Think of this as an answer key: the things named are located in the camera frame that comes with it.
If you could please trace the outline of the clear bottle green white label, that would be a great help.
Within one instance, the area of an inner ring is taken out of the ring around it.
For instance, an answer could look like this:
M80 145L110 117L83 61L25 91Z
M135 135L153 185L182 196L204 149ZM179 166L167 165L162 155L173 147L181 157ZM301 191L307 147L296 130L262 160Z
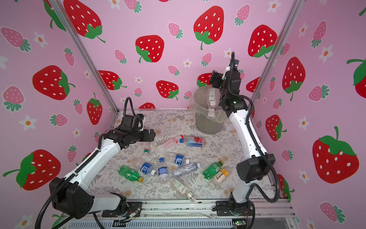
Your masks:
M208 105L208 116L215 117L215 107L216 107L216 89L209 88L207 92L207 105Z

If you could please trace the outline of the small bottle green red label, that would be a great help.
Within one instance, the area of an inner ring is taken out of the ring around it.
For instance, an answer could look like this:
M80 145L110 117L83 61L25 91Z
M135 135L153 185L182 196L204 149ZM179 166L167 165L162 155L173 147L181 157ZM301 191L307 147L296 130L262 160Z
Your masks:
M144 147L143 157L149 157L150 152L151 152L150 147Z

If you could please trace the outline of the clear bottle red cap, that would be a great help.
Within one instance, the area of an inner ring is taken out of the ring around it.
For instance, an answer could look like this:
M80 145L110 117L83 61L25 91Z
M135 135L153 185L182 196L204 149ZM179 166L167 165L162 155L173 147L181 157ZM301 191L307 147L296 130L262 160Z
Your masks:
M158 146L157 151L159 153L163 153L166 152L168 150L171 150L173 147L175 147L181 139L183 139L184 136L183 135L178 135L176 137L173 137L171 139L169 139L168 141L166 141L165 143L161 144Z

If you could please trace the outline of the Fiji bottle red flower label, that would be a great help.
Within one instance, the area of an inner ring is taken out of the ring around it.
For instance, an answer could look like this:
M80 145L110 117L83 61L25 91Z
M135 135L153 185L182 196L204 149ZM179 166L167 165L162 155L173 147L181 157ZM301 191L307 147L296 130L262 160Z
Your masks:
M180 139L180 143L183 143L188 147L203 148L205 145L205 139L197 136L185 136Z

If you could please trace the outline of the white label bottle yellow cap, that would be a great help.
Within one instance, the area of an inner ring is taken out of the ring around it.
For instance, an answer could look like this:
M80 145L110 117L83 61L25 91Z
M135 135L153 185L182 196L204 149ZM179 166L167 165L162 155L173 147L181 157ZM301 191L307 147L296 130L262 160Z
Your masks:
M230 175L229 171L226 169L221 169L216 175L214 175L209 182L209 186L215 189L222 185L226 178Z

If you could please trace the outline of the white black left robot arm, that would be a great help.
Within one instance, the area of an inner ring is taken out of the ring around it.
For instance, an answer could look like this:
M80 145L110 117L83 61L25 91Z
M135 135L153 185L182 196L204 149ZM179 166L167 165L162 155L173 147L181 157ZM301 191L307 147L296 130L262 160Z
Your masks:
M93 196L87 190L100 170L122 149L137 142L153 142L155 136L152 129L131 133L112 129L101 136L98 147L85 161L64 178L56 177L52 180L52 207L75 219L102 211L123 216L128 209L126 197L117 193Z

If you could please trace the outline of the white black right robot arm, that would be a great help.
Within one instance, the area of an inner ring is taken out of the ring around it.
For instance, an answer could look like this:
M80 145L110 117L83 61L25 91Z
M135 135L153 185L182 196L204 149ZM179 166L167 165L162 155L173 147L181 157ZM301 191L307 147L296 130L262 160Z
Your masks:
M227 117L234 125L239 141L242 145L245 159L236 165L239 181L234 191L231 192L229 200L225 203L217 203L213 208L218 215L232 213L241 215L243 213L254 213L254 204L250 200L253 189L258 189L264 199L275 203L280 198L280 184L276 178L274 181L274 197L268 197L258 182L269 172L277 175L274 169L275 156L268 154L257 136L250 120L254 111L253 101L240 95L241 83L240 73L237 70L229 69L225 73L213 71L210 82L213 88L220 90L220 106Z

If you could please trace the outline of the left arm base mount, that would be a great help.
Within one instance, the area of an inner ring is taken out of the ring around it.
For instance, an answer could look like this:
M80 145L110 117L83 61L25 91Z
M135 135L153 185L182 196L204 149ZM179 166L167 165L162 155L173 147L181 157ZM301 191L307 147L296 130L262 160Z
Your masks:
M123 195L117 193L111 193L111 194L118 196L120 198L120 202L119 205L117 206L117 209L104 210L102 213L103 218L118 217L118 218L131 219L140 216L143 205L142 202L136 202L136 201L128 202L127 198Z

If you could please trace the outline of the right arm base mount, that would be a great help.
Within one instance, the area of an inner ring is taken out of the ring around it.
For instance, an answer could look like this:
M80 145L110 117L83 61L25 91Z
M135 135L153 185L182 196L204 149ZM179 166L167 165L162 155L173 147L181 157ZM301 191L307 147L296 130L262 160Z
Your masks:
M255 206L251 200L245 203L237 203L233 198L224 201L217 201L212 208L218 216L253 216Z

